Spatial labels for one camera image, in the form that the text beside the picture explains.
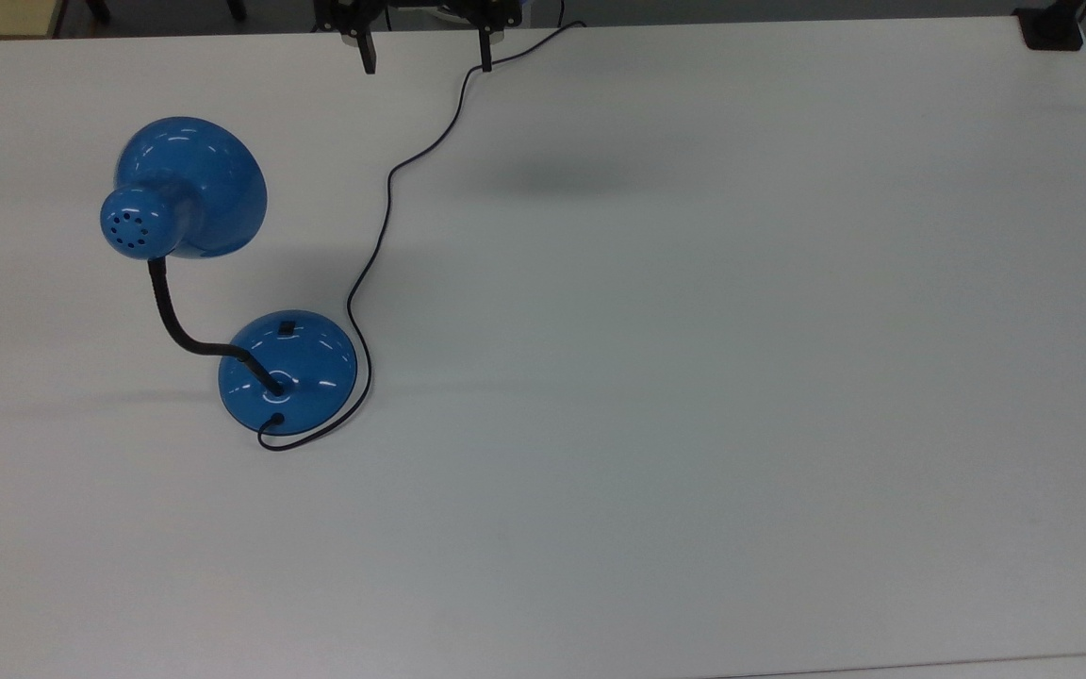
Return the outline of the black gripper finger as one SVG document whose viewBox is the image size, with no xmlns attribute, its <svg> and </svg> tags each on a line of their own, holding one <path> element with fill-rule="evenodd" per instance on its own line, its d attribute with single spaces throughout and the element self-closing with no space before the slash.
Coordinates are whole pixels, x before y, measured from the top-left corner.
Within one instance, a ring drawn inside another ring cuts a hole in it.
<svg viewBox="0 0 1086 679">
<path fill-rule="evenodd" d="M 480 50 L 480 70 L 491 72 L 491 45 L 495 36 L 507 27 L 517 27 L 522 18 L 521 1 L 453 1 L 453 12 L 466 18 L 477 30 Z"/>
<path fill-rule="evenodd" d="M 372 75 L 376 51 L 371 25 L 383 16 L 384 1 L 315 1 L 314 27 L 318 32 L 337 33 L 350 46 L 356 47 L 363 70 Z"/>
</svg>

